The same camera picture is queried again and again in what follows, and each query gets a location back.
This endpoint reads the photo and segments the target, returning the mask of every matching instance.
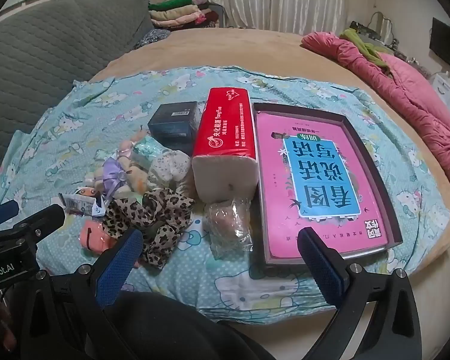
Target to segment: leopard print fabric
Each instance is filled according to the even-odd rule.
[[[120,238],[130,227],[143,235],[142,259],[162,269],[191,222],[195,200],[169,188],[146,192],[142,204],[136,199],[112,200],[103,217],[103,229],[113,238]],[[153,225],[159,225],[156,233]]]

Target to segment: metal bolt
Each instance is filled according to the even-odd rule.
[[[91,269],[92,267],[90,267],[89,264],[83,264],[78,267],[78,273],[80,273],[81,275],[86,275],[90,272]]]
[[[350,264],[350,270],[353,273],[359,274],[363,270],[363,268],[361,265],[354,262],[353,264]]]
[[[45,276],[47,276],[46,271],[38,271],[37,274],[35,275],[37,280],[42,280],[43,278],[45,278]]]
[[[401,279],[406,278],[407,277],[407,273],[402,269],[402,268],[398,268],[395,270],[395,273],[397,274],[397,276]]]

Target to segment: green label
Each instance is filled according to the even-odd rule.
[[[320,140],[320,137],[318,135],[313,134],[297,134],[296,137],[301,140],[313,140],[315,142],[318,142]]]

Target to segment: bed sheet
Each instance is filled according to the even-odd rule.
[[[113,154],[119,142],[146,126],[160,104],[197,100],[202,111],[212,87],[248,90],[254,102],[325,109],[346,115],[374,159],[403,235],[403,244],[363,263],[369,271],[412,273],[439,240],[450,218],[416,145],[363,90],[300,78],[270,76],[238,67],[147,71],[121,79],[76,82],[48,110],[31,134],[17,131],[0,170],[0,203],[15,199],[20,213],[0,228],[59,203]],[[329,307],[314,280],[299,268],[265,269],[253,254],[216,261],[194,211],[165,268],[132,270],[125,290],[157,291],[195,307],[214,320],[272,323]],[[40,242],[37,260],[54,274],[74,271],[96,257],[78,240],[84,218],[68,215],[64,226]]]

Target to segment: green clothing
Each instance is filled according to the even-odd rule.
[[[357,46],[358,50],[367,59],[367,61],[370,61],[370,62],[376,64],[379,68],[384,70],[385,73],[390,72],[390,68],[380,58],[380,56],[377,52],[380,50],[380,48],[375,47],[371,43],[363,42],[363,40],[360,39],[359,35],[356,33],[356,31],[353,28],[349,28],[348,30],[343,31],[340,34],[340,39],[346,39],[346,40],[352,42],[355,46]]]
[[[148,10],[162,12],[169,9],[184,7],[185,5],[193,5],[192,0],[168,0],[158,4],[149,4]]]

